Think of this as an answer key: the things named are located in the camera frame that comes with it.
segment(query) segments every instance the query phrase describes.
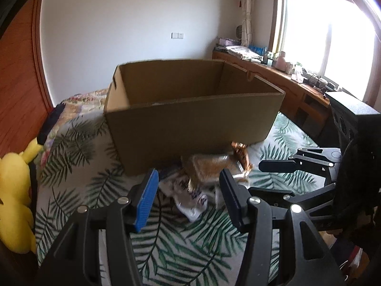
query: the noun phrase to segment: wooden cabinet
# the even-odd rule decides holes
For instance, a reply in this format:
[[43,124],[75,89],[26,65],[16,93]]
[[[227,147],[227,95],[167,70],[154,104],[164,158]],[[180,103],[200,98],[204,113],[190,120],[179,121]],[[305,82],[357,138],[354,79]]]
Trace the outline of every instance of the wooden cabinet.
[[28,0],[0,38],[0,157],[24,150],[51,110],[37,70],[40,2]]
[[298,115],[304,112],[306,117],[311,117],[320,128],[323,128],[331,112],[330,103],[312,87],[298,84],[291,80],[291,76],[271,66],[244,61],[224,52],[214,51],[213,59],[236,64],[284,90],[286,95],[281,105],[283,114],[292,121],[298,122]]

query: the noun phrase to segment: white curtain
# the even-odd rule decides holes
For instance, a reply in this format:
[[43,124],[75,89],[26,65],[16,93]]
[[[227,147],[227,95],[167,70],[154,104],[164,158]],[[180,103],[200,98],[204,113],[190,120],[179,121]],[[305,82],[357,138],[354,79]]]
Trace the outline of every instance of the white curtain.
[[253,31],[251,29],[251,11],[254,0],[241,0],[242,6],[242,46],[252,45]]

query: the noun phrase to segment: wooden desk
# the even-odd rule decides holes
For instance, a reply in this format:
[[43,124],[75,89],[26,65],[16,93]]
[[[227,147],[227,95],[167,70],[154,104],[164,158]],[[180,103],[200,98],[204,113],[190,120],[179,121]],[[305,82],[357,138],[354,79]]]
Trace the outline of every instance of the wooden desk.
[[298,84],[290,75],[271,66],[241,60],[233,55],[213,51],[213,59],[221,59],[236,64],[254,74],[268,80],[286,92],[281,105],[281,112],[296,122],[300,110],[307,113],[323,128],[331,113],[330,102],[323,95],[306,84]]

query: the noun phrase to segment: metal screw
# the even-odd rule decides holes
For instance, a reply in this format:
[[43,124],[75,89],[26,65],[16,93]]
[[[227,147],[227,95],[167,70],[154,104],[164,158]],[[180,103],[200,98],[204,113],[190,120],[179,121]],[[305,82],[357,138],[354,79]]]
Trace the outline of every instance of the metal screw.
[[258,197],[251,197],[251,198],[249,199],[249,202],[250,202],[250,204],[255,205],[255,204],[259,204],[259,203],[261,202],[261,199],[258,198]]
[[291,205],[291,211],[294,213],[300,213],[302,211],[302,208],[298,204]]
[[81,213],[81,214],[86,213],[87,212],[87,206],[85,206],[85,205],[78,206],[77,212]]
[[119,204],[127,204],[128,202],[130,202],[130,199],[127,198],[127,197],[120,197],[120,198],[118,199],[118,203],[119,203]]

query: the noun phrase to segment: window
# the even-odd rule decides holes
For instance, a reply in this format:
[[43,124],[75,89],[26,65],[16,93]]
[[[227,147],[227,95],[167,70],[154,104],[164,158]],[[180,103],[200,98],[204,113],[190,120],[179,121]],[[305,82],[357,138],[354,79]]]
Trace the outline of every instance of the window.
[[286,60],[363,99],[374,51],[370,20],[348,0],[285,0],[281,49]]

